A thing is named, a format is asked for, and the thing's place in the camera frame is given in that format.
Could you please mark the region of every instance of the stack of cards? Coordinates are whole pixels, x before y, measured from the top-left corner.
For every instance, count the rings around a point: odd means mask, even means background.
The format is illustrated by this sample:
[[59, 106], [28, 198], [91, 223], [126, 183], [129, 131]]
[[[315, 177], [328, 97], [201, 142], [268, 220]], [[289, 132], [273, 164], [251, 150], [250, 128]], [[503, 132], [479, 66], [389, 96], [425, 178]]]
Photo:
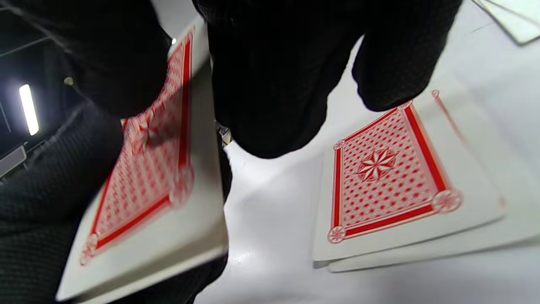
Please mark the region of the stack of cards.
[[227, 251], [202, 19], [177, 41], [158, 99], [123, 121], [124, 147], [80, 223], [59, 301], [108, 303]]
[[472, 1], [490, 14], [518, 44], [526, 44], [540, 37], [540, 1]]
[[316, 262], [341, 272], [540, 234], [535, 179], [453, 78], [368, 115], [328, 146]]

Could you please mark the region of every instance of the gloved finger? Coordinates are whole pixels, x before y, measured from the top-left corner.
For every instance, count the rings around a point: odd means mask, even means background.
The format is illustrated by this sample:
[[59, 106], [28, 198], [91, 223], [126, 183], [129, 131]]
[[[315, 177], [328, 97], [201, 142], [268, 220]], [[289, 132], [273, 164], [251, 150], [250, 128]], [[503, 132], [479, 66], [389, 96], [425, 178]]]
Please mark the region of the gloved finger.
[[386, 111], [420, 94], [446, 44], [461, 0], [370, 2], [370, 27], [353, 76], [366, 107]]
[[165, 82], [171, 39], [149, 0], [0, 0], [67, 54], [79, 91], [119, 118], [154, 101]]
[[258, 157], [303, 147], [324, 122], [326, 97], [347, 62], [334, 55], [348, 20], [295, 4], [194, 3], [209, 22], [218, 121]]
[[85, 105], [0, 187], [0, 302], [53, 303], [83, 211], [123, 145], [120, 122]]

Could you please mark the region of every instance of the star emblem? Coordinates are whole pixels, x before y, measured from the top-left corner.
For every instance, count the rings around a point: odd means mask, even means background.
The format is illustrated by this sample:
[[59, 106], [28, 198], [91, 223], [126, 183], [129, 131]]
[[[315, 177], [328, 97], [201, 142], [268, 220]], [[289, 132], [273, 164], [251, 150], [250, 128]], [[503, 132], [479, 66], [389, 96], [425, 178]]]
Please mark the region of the star emblem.
[[362, 182], [378, 181], [394, 167], [396, 156], [397, 153], [389, 148], [374, 150], [360, 162], [356, 174], [361, 176]]
[[158, 128], [152, 124], [153, 118], [153, 112], [150, 112], [146, 119], [139, 123], [137, 127], [138, 136], [137, 139], [133, 141], [134, 154], [142, 153], [148, 146], [150, 140], [159, 134]]

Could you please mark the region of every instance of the card corner ornament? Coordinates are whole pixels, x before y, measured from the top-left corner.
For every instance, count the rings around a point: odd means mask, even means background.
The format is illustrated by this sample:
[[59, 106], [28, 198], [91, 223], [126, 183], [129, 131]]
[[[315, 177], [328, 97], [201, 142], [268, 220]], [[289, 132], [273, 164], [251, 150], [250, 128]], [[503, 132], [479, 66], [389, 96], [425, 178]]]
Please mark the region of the card corner ornament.
[[336, 226], [328, 232], [328, 242], [332, 244], [341, 243], [345, 238], [345, 228], [343, 226]]
[[431, 201], [433, 210], [438, 214], [454, 212], [461, 207], [463, 194], [457, 189], [446, 189], [439, 191]]
[[86, 266], [92, 260], [96, 254], [98, 246], [98, 236], [95, 233], [92, 233], [86, 239], [86, 244], [84, 245], [83, 253], [80, 256], [80, 265]]
[[414, 100], [410, 100], [410, 101], [408, 101], [408, 102], [406, 102], [406, 103], [404, 103], [404, 104], [400, 104], [400, 105], [397, 106], [397, 109], [398, 109], [398, 110], [405, 110], [405, 109], [407, 109], [408, 107], [410, 107], [411, 104], [413, 104], [413, 101], [414, 101]]
[[345, 140], [340, 140], [334, 145], [334, 150], [339, 150], [345, 145]]
[[429, 93], [433, 98], [438, 98], [441, 92], [439, 90], [431, 90]]

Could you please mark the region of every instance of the ceiling light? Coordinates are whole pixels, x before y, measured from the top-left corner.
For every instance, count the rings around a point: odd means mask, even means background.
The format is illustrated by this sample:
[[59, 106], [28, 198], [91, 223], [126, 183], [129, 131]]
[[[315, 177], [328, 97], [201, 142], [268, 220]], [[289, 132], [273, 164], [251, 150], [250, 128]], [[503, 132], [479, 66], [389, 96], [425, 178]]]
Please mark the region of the ceiling light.
[[25, 84], [19, 88], [19, 94], [21, 96], [21, 102], [23, 103], [24, 116], [26, 117], [26, 125], [28, 125], [28, 132], [30, 135], [34, 135], [38, 132], [39, 126], [37, 124], [36, 111], [33, 107], [32, 92], [30, 92], [30, 86]]

